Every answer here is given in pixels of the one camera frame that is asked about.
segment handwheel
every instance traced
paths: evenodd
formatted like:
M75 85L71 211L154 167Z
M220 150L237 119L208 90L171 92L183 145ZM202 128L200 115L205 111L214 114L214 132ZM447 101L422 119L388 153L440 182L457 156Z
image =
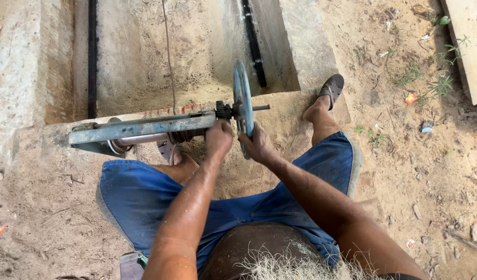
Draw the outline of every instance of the handwheel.
M252 104L250 102L250 87L247 73L242 62L237 60L234 67L234 106L237 106L238 117L234 117L237 122L237 130L247 134L252 138L254 121L252 120ZM250 159L245 146L241 143L242 154L246 159Z

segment sandy ground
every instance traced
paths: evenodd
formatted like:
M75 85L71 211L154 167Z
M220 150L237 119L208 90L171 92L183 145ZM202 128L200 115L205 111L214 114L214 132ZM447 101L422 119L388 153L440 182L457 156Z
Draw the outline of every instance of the sandy ground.
M316 2L346 78L344 98L352 121L338 115L342 104L336 104L334 119L363 153L355 200L432 279L477 279L477 250L450 234L470 241L471 226L477 224L477 106L462 93L456 67L448 73L453 89L441 101L404 102L408 92L423 93L438 80L441 65L429 65L428 57L451 43L447 27L432 27L413 13L416 4L441 14L437 1ZM430 38L420 40L427 33ZM379 57L388 49L396 52ZM419 79L406 85L392 81L415 64ZM253 99L254 105L272 103L272 110L257 112L255 118L287 159L310 147L312 130L300 118L312 98L293 92ZM434 123L432 132L419 132L423 120ZM0 278L119 279L118 258L129 248L94 204L100 166L112 158L65 149L61 135L67 129L55 125L18 134L16 171L0 182L0 226L9 226L0 239ZM370 130L385 135L379 147L369 143ZM203 144L197 138L188 145L198 162ZM154 144L137 146L128 158L163 163ZM259 193L277 182L266 168L245 161L235 144L214 198ZM415 245L409 249L410 239Z

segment sandal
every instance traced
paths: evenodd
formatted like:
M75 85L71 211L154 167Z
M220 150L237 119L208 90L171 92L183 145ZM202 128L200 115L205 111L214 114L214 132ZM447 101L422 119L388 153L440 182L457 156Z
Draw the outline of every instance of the sandal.
M161 153L162 157L166 159L169 165L174 165L175 154L179 152L186 152L182 144L173 144L170 141L157 142L157 148Z
M325 84L323 84L318 97L323 95L330 96L330 107L329 111L334 107L335 101L339 99L339 96L342 94L342 88L344 87L344 77L341 74L335 74L330 77Z

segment black metal strip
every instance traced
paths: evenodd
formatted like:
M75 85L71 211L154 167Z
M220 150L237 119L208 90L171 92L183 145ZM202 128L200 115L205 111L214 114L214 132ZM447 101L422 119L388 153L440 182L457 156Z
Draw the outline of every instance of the black metal strip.
M243 15L245 16L245 30L249 40L249 49L256 70L257 80L259 85L266 87L266 77L264 76L263 62L261 58L261 51L259 50L259 43L257 42L256 31L254 23L252 22L252 10L250 8L249 0L242 0Z
M97 117L97 0L88 2L88 118Z

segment hairy arm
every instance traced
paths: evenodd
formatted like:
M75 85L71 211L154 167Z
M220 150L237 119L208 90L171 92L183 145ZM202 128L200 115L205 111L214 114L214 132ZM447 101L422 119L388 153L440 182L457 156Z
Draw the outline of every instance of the hairy arm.
M218 122L207 131L208 157L165 213L150 249L143 280L197 279L195 254L220 163L232 141L232 130L226 122Z
M400 272L427 279L423 271L357 203L327 182L282 158L258 124L254 138L240 135L251 157L269 168L313 221L339 244L344 258L378 274Z

